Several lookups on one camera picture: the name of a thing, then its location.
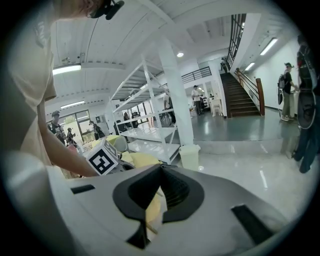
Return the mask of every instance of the white trash can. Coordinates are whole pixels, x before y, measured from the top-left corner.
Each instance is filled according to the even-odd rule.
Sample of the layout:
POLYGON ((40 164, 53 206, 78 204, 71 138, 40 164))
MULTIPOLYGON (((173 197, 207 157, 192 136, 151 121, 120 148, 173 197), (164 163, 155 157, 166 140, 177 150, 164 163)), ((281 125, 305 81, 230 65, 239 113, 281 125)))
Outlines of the white trash can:
POLYGON ((185 145, 180 147, 179 153, 183 168, 193 171, 199 170, 199 150, 199 145, 185 145))

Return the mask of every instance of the white wall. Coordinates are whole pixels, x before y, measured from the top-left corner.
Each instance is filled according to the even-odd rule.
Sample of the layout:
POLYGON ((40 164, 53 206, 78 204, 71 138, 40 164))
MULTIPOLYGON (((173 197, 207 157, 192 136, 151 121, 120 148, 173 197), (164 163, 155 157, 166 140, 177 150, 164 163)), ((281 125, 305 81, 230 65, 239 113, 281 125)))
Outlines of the white wall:
POLYGON ((239 67, 242 62, 251 41, 253 40, 255 34, 257 33, 258 26, 262 20, 261 13, 247 13, 245 18, 245 26, 243 29, 239 49, 236 52, 233 64, 230 67, 230 72, 235 72, 236 68, 239 67))
POLYGON ((299 45, 297 37, 293 37, 286 45, 278 50, 268 61, 253 69, 249 77, 252 81, 260 78, 264 93, 264 104, 269 107, 278 108, 278 80, 280 74, 285 71, 284 63, 290 62, 294 65, 291 71, 293 83, 298 85, 298 71, 297 71, 297 52, 299 45))

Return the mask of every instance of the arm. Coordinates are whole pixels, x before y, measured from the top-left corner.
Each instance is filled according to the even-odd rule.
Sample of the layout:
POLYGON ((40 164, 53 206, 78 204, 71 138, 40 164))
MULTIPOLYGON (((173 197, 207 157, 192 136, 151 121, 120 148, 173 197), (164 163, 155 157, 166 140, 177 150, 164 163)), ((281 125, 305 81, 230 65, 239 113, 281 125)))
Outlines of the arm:
POLYGON ((97 176, 98 174, 92 169, 83 156, 72 153, 49 131, 46 124, 44 100, 42 100, 37 107, 37 112, 39 130, 50 161, 75 174, 85 177, 97 176))

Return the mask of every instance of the stair railing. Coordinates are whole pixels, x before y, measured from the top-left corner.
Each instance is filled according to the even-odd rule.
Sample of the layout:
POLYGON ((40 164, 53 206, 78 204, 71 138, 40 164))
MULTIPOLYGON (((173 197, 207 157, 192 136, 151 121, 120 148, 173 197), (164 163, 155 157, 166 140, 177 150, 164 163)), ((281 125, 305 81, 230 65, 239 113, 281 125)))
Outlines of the stair railing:
POLYGON ((265 96, 264 96, 264 90, 262 87, 261 79, 256 78, 255 79, 256 84, 255 84, 254 82, 251 81, 249 77, 243 74, 239 70, 239 68, 235 70, 234 74, 238 82, 241 84, 241 86, 244 89, 246 89, 245 87, 249 88, 252 94, 256 97, 256 101, 254 99, 252 100, 257 105, 260 115, 264 116, 265 115, 265 96))

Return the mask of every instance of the staircase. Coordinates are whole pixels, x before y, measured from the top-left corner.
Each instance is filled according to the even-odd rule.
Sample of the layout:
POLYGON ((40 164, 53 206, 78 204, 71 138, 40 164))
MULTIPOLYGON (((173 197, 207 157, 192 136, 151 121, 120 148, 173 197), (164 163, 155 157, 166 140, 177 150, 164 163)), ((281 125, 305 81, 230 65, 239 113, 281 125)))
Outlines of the staircase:
POLYGON ((230 74, 221 74, 231 117, 260 116, 260 112, 241 84, 230 74))

